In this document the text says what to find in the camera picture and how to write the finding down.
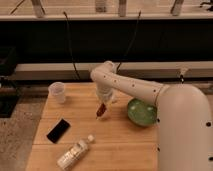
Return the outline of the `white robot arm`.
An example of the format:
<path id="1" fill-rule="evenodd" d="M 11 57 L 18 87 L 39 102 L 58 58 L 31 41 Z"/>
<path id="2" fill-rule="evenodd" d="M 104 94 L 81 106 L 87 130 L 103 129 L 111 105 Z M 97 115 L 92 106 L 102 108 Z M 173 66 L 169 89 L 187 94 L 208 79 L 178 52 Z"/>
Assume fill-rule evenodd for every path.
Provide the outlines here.
<path id="1" fill-rule="evenodd" d="M 213 111 L 201 90 L 121 76 L 111 61 L 90 77 L 102 102 L 119 90 L 157 108 L 157 171 L 213 171 Z"/>

